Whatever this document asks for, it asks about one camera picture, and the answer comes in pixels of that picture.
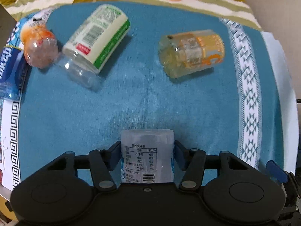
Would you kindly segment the clear white label cup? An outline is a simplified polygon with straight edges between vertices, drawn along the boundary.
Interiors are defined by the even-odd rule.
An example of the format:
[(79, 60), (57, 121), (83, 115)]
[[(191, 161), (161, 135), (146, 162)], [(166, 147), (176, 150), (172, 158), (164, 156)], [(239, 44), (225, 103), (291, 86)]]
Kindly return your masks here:
[(123, 130), (121, 181), (140, 184), (173, 182), (173, 149), (173, 130)]

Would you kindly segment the orange label yellowish cup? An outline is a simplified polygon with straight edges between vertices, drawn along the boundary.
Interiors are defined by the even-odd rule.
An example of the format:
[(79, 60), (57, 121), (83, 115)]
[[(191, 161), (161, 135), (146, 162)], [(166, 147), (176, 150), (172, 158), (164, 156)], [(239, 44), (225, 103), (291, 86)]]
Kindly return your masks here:
[(221, 63), (225, 47), (212, 30), (191, 31), (161, 37), (158, 55), (165, 73), (176, 79)]

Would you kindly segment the green white label cup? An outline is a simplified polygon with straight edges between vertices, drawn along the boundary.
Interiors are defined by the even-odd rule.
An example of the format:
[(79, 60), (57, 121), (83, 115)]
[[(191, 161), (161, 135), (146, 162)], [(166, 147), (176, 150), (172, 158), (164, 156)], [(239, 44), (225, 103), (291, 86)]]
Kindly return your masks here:
[(127, 15), (116, 6), (98, 6), (62, 48), (56, 63), (75, 82), (96, 89), (97, 76), (130, 29)]

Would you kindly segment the blue label bottle cup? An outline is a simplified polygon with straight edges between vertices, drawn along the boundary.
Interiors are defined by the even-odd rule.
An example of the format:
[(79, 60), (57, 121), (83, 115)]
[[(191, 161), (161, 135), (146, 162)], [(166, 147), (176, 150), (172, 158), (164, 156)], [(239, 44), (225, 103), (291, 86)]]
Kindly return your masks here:
[(21, 31), (25, 20), (17, 22), (1, 53), (1, 98), (17, 101), (20, 98), (22, 74), (26, 67)]

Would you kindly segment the orange label small bottle cup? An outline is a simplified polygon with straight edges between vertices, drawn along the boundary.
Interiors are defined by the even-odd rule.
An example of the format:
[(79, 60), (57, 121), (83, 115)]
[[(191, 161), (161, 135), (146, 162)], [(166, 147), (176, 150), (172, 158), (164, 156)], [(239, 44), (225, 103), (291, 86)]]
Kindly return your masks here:
[(24, 57), (30, 66), (44, 69), (58, 57), (57, 39), (43, 20), (25, 23), (20, 39), (24, 45)]

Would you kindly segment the teal patterned cloth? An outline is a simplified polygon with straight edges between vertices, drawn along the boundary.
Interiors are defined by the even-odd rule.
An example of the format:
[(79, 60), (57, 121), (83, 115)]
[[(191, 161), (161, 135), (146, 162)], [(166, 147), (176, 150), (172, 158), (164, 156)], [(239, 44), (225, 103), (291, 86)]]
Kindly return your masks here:
[[(105, 149), (126, 129), (171, 129), (186, 147), (228, 150), (263, 170), (295, 171), (299, 129), (282, 46), (271, 33), (228, 19), (117, 2), (131, 27), (91, 91), (52, 66), (30, 68), (19, 102), (1, 104), (1, 184), (12, 190), (66, 151)], [(162, 36), (213, 30), (221, 64), (170, 79), (158, 58)]]

